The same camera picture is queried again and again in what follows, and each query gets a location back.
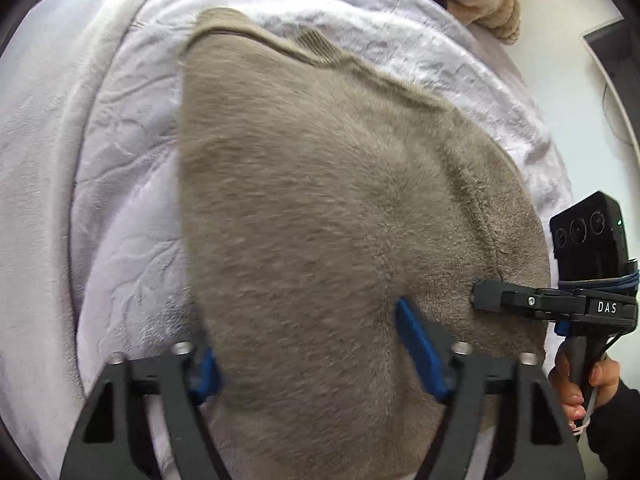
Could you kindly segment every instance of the hand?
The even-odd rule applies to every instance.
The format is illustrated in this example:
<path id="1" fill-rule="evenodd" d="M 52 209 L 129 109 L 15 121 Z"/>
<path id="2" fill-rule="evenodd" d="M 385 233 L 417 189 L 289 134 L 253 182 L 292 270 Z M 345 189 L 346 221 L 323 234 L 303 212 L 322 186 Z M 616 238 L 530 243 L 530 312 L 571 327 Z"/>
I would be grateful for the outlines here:
<path id="1" fill-rule="evenodd" d="M 586 412 L 582 406 L 584 398 L 582 392 L 577 384 L 569 382 L 569 361 L 567 360 L 562 346 L 560 347 L 558 354 L 556 354 L 556 366 L 549 374 L 549 382 L 558 392 L 560 397 L 560 403 L 562 404 L 562 410 L 566 419 L 569 421 L 569 427 L 572 431 L 575 430 L 574 420 L 584 418 Z M 618 384 L 620 383 L 620 363 L 605 358 L 603 361 L 597 362 L 591 370 L 589 377 L 589 384 L 591 386 L 598 386 L 598 397 L 594 408 L 609 402 L 618 390 Z"/>

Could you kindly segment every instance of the fuzzy brown fabric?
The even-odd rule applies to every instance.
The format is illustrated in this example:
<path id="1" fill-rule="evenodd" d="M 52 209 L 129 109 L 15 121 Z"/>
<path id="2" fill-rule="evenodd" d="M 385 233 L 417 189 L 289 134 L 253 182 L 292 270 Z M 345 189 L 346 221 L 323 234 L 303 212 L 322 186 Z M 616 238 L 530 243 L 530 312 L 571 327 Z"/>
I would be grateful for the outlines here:
<path id="1" fill-rule="evenodd" d="M 478 351 L 542 359 L 543 323 L 469 305 L 479 278 L 548 286 L 549 268 L 518 171 L 451 104 L 318 32 L 212 9 L 179 148 L 191 285 L 252 478 L 417 469 L 442 410 L 396 335 L 404 294 Z"/>

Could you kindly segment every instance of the phone camera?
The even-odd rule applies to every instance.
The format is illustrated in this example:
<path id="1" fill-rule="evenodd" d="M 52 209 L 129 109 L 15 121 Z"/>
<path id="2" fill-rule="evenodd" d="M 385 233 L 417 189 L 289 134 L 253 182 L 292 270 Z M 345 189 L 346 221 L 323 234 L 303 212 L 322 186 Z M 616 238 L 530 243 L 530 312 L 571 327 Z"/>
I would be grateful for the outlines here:
<path id="1" fill-rule="evenodd" d="M 587 224 L 584 218 L 578 218 L 571 222 L 569 236 L 574 244 L 583 244 L 587 239 Z"/>
<path id="2" fill-rule="evenodd" d="M 556 243 L 559 249 L 562 249 L 566 245 L 566 231 L 562 228 L 556 231 Z"/>
<path id="3" fill-rule="evenodd" d="M 591 215 L 589 222 L 593 234 L 599 235 L 604 231 L 604 215 L 600 211 L 596 211 Z"/>

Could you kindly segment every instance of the silver bolt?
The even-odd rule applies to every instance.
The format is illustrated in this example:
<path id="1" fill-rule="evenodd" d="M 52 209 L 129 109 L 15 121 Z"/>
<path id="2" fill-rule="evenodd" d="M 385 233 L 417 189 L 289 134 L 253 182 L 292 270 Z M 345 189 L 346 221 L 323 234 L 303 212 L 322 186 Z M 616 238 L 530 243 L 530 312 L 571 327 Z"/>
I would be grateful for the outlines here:
<path id="1" fill-rule="evenodd" d="M 124 354 L 122 352 L 114 352 L 107 357 L 107 362 L 110 365 L 121 365 L 124 362 Z"/>
<path id="2" fill-rule="evenodd" d="M 176 355 L 185 355 L 190 354 L 193 350 L 193 345 L 188 341 L 182 341 L 181 343 L 176 343 L 171 347 L 171 352 Z"/>
<path id="3" fill-rule="evenodd" d="M 520 354 L 520 362 L 524 365 L 535 366 L 538 364 L 538 356 L 530 352 Z"/>
<path id="4" fill-rule="evenodd" d="M 471 354 L 471 350 L 472 350 L 471 345 L 463 341 L 457 341 L 453 343 L 453 346 L 451 347 L 451 351 L 454 354 L 460 354 L 460 355 L 469 355 Z"/>

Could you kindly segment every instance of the black sleeve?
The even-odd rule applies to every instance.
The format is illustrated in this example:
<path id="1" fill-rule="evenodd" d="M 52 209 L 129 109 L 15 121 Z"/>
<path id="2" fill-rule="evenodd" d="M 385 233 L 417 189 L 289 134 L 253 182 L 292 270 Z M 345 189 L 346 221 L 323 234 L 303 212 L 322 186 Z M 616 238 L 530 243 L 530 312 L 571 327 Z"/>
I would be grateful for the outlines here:
<path id="1" fill-rule="evenodd" d="M 618 392 L 591 415 L 589 447 L 609 480 L 637 480 L 640 471 L 640 393 L 620 381 Z"/>

